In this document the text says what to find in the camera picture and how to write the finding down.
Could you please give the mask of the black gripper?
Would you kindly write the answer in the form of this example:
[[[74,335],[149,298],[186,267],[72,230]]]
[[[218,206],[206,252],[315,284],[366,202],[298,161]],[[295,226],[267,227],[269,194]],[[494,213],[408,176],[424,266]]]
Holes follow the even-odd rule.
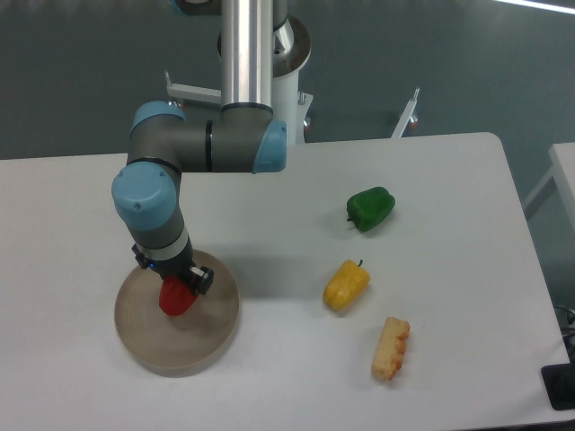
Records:
[[[177,277],[194,296],[205,295],[213,284],[214,271],[206,266],[195,266],[191,244],[186,244],[177,255],[169,259],[158,259],[149,253],[145,255],[136,243],[131,250],[141,269],[150,267],[162,280]]]

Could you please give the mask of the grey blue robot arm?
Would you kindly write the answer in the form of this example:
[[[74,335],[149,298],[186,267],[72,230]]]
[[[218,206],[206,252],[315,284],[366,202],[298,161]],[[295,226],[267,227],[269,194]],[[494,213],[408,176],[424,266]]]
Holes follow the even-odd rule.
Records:
[[[179,195],[185,172],[281,172],[288,126],[272,108],[273,33],[288,18],[283,1],[175,1],[186,15],[220,15],[222,60],[218,121],[193,124],[183,110],[151,101],[136,112],[125,167],[111,195],[142,269],[173,278],[193,295],[214,279],[198,266]]]

